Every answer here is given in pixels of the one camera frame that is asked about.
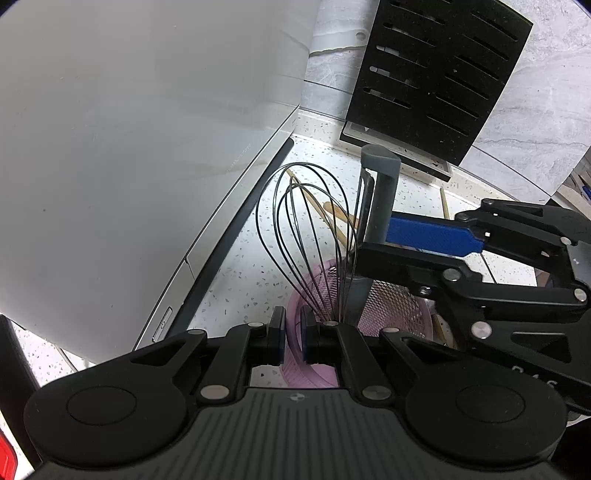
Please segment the wire whisk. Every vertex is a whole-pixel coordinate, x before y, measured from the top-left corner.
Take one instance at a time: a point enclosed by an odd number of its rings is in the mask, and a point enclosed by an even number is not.
[[[294,167],[298,168],[298,173],[311,176],[313,180],[300,181],[292,171]],[[317,319],[342,322],[359,243],[349,218],[346,218],[345,232],[336,223],[337,209],[351,211],[345,190],[329,170],[308,162],[280,167],[267,180],[265,189],[273,181],[276,182],[271,217],[273,243],[266,242],[262,234],[259,214],[262,195],[256,203],[256,232],[261,244],[281,274],[312,308]],[[358,214],[360,192],[361,180],[353,218]],[[323,209],[316,195],[328,199],[332,214]],[[328,228],[317,228],[318,220]]]

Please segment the wooden chopstick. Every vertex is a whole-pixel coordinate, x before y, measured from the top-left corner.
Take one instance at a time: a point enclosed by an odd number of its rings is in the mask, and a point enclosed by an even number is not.
[[[287,169],[287,174],[292,179],[294,179],[296,183],[301,183],[289,168]],[[337,240],[343,245],[343,247],[347,248],[347,237],[342,232],[342,230],[338,226],[334,225],[332,220],[326,215],[326,212],[320,207],[320,202],[316,200],[316,197],[304,189],[302,189],[302,192],[306,200],[308,200],[309,204],[312,205],[312,208],[320,215],[324,223],[326,223],[326,225],[328,225],[328,227],[335,233]]]
[[[347,222],[347,216],[345,216],[343,209],[341,207],[339,207],[338,205],[335,205],[334,203],[330,203],[330,202],[324,202],[323,207],[331,215],[334,213],[335,217],[337,217],[339,220],[342,220],[345,223]],[[355,216],[350,213],[349,214],[349,222],[351,222],[353,224],[353,226],[355,228],[357,228],[357,224],[359,223],[359,220],[357,220],[355,218]]]
[[[445,197],[445,190],[439,189],[439,193],[441,194],[441,204],[443,205],[443,217],[445,220],[449,220],[449,208],[447,208],[447,199]]]

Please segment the speckled countertop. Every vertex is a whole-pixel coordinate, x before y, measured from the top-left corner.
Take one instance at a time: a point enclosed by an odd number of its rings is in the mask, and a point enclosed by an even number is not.
[[[309,161],[327,168],[343,185],[349,201],[354,203],[360,169],[359,157],[332,148],[323,141],[300,135],[294,135],[294,141],[294,148],[285,162]],[[301,179],[307,178],[304,171],[297,170],[297,168],[294,170]],[[462,178],[464,177],[456,177],[453,182],[461,183]],[[459,185],[459,187],[460,190],[455,189],[456,192],[462,191],[463,186]],[[479,196],[475,194],[471,186],[469,189],[465,189],[465,191],[468,190],[470,195],[466,197],[470,201],[453,192],[447,192],[447,202],[452,217],[457,212],[474,209],[479,197],[489,196],[490,193],[484,189]],[[260,210],[263,230],[270,226],[270,220],[267,219],[270,204],[271,192],[265,192]],[[439,186],[427,184],[402,174],[398,183],[394,209],[400,212],[442,218],[443,208]],[[265,239],[268,239],[269,237],[266,235],[269,233],[263,233]],[[328,234],[328,229],[324,228],[322,235]],[[324,253],[328,254],[329,251],[326,248],[328,247],[325,247]],[[497,282],[535,285],[533,268],[489,252],[485,252],[484,255]],[[478,254],[471,254],[465,260],[472,270],[483,274],[485,281],[492,281],[485,263]],[[252,212],[197,309],[190,326],[207,330],[209,336],[220,336],[241,322],[266,322],[275,305],[287,306],[292,290],[293,288],[283,279],[277,267],[263,250],[256,234],[255,214]],[[71,373],[68,365],[51,344],[16,326],[15,330],[40,385]],[[73,355],[70,358],[77,368],[85,367],[82,359]],[[273,367],[255,369],[251,384],[285,386],[278,369]],[[0,429],[10,435],[1,415]],[[30,472],[30,465],[21,452],[17,452],[17,454],[19,455],[17,479],[20,479]]]

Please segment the blue gripper pad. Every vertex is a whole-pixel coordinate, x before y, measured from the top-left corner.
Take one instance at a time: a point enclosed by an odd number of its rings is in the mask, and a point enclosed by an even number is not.
[[[386,241],[454,257],[481,253],[484,242],[472,235],[468,228],[439,225],[393,216]]]

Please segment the white appliance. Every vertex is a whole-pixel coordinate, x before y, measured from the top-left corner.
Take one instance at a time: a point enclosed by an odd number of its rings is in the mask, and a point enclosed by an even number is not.
[[[100,362],[163,338],[294,128],[319,0],[0,17],[0,312]]]

